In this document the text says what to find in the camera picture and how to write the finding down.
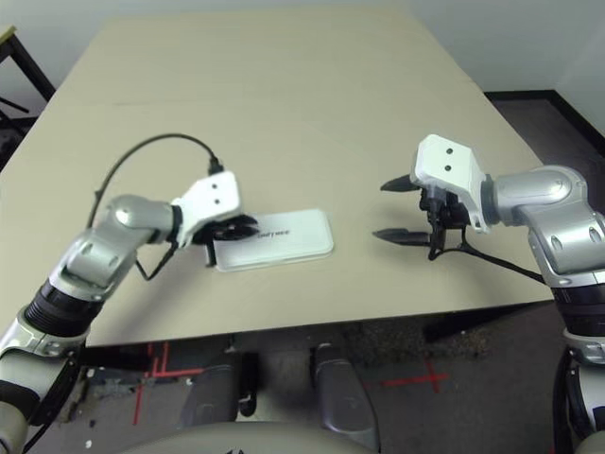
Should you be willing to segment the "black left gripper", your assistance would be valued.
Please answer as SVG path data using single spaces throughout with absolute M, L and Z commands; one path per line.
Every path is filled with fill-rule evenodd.
M 213 221 L 198 232 L 198 241 L 206 253 L 206 267 L 216 265 L 217 241 L 239 241 L 258 234 L 258 221 L 249 215 L 238 215 L 231 220 Z

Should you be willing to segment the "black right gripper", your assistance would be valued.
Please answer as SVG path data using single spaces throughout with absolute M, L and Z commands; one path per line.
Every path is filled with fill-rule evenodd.
M 386 192 L 416 191 L 419 186 L 411 181 L 410 175 L 392 179 L 380 186 Z M 405 228 L 387 228 L 372 234 L 393 244 L 429 244 L 444 246 L 446 233 L 458 230 L 464 233 L 468 225 L 468 211 L 452 192 L 437 187 L 424 188 L 421 191 L 419 207 L 427 214 L 431 232 L 410 232 Z

